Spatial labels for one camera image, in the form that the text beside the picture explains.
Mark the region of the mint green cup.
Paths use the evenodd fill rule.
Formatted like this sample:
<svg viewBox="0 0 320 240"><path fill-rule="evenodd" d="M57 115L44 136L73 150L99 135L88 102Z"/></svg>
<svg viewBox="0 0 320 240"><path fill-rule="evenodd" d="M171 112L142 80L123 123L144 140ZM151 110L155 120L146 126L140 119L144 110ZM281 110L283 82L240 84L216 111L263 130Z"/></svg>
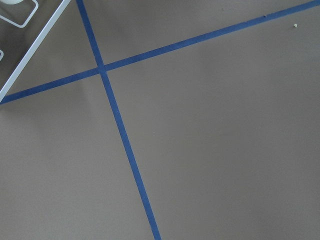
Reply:
<svg viewBox="0 0 320 240"><path fill-rule="evenodd" d="M0 0L0 1L7 5L16 5L21 3L23 0Z"/></svg>

